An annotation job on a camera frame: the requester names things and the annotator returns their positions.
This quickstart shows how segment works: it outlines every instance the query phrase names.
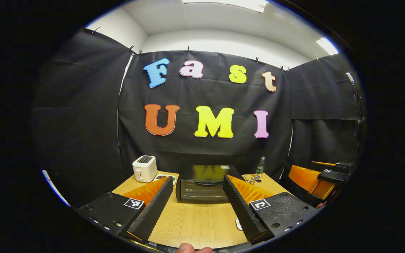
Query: yellow letter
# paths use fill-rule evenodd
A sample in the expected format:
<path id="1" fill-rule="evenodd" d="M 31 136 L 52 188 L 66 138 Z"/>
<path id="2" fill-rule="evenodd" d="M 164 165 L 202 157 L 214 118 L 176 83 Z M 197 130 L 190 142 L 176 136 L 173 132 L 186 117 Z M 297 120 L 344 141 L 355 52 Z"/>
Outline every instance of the yellow letter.
<path id="1" fill-rule="evenodd" d="M 243 66 L 238 66 L 238 65 L 232 65 L 230 67 L 230 72 L 229 74 L 229 79 L 231 82 L 236 82 L 236 83 L 245 83 L 246 82 L 246 69 Z"/>
<path id="2" fill-rule="evenodd" d="M 221 109 L 220 113 L 218 114 L 217 118 L 212 113 L 212 110 L 208 106 L 198 106 L 196 107 L 196 111 L 199 112 L 199 122 L 198 122 L 198 130 L 195 132 L 196 137 L 206 137 L 206 125 L 209 129 L 210 135 L 213 137 L 215 136 L 218 128 L 220 131 L 218 132 L 218 136 L 220 138 L 232 138 L 232 108 L 223 108 Z"/>

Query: black curtain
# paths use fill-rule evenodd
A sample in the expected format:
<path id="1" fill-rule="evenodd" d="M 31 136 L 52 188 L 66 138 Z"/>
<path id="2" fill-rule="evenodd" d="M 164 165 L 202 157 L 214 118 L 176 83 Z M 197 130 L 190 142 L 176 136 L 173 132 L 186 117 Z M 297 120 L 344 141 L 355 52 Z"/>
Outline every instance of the black curtain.
<path id="1" fill-rule="evenodd" d="M 353 163 L 363 134 L 360 107 L 365 106 L 355 69 L 344 56 L 335 54 L 291 69 L 288 80 L 293 134 L 287 165 L 279 172 L 283 177 L 280 182 L 288 181 L 293 164 L 308 168 L 311 161 Z"/>
<path id="2" fill-rule="evenodd" d="M 148 73 L 143 67 L 162 58 L 166 65 L 166 81 L 150 88 Z M 187 60 L 204 64 L 203 77 L 195 79 L 180 75 Z M 246 68 L 246 82 L 229 80 L 230 67 Z M 275 76 L 277 91 L 265 87 L 262 73 Z M 266 173 L 274 175 L 285 162 L 291 138 L 290 85 L 280 68 L 257 63 L 252 59 L 223 53 L 201 51 L 162 51 L 143 53 L 132 58 L 119 97 L 119 140 L 124 166 L 141 155 L 157 158 L 159 170 L 177 173 L 182 163 L 233 164 L 240 173 L 254 173 L 260 157 L 266 157 Z M 167 124 L 168 104 L 180 106 L 175 129 L 167 136 L 155 136 L 145 128 L 147 104 L 159 104 L 157 125 Z M 215 117 L 225 107 L 234 110 L 232 138 L 196 137 L 198 106 L 209 106 Z M 266 110 L 268 138 L 254 137 L 257 128 L 255 110 Z"/>
<path id="3" fill-rule="evenodd" d="M 117 98 L 131 54 L 85 29 L 40 71 L 33 138 L 41 169 L 72 206 L 85 205 L 127 179 L 117 141 Z"/>

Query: table surface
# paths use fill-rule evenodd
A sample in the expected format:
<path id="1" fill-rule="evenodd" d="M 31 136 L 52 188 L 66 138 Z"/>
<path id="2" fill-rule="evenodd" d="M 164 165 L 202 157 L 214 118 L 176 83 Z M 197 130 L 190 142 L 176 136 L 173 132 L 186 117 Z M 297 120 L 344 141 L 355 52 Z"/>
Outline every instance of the table surface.
<path id="1" fill-rule="evenodd" d="M 176 178 L 179 175 L 162 171 L 157 174 L 173 175 Z M 262 182 L 256 182 L 254 185 L 272 194 L 288 192 L 265 173 L 262 174 L 261 180 Z M 125 194 L 145 184 L 131 176 L 112 192 Z M 210 204 L 179 202 L 175 191 L 176 184 L 149 241 L 172 247 L 189 243 L 196 249 L 222 248 L 248 242 L 243 231 L 235 224 L 237 216 L 228 201 Z"/>

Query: white toaster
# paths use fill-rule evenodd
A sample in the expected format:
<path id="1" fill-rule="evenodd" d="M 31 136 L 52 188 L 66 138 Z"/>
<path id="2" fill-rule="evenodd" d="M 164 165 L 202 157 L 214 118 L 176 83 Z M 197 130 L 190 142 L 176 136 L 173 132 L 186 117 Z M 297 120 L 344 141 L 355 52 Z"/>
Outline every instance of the white toaster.
<path id="1" fill-rule="evenodd" d="M 142 155 L 132 162 L 135 180 L 149 183 L 157 174 L 156 157 L 151 155 Z"/>

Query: letter m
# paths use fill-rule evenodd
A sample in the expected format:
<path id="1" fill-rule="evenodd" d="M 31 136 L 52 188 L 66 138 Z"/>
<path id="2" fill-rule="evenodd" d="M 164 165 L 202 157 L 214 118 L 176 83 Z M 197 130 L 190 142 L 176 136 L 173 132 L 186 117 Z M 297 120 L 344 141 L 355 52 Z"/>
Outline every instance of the letter m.
<path id="1" fill-rule="evenodd" d="M 196 111 L 199 112 L 198 130 L 195 132 L 197 137 L 206 137 L 206 125 L 209 129 L 210 135 L 213 137 L 220 128 L 218 136 L 220 138 L 232 138 L 232 108 L 223 108 L 218 114 L 217 118 L 212 113 L 208 106 L 198 106 Z"/>

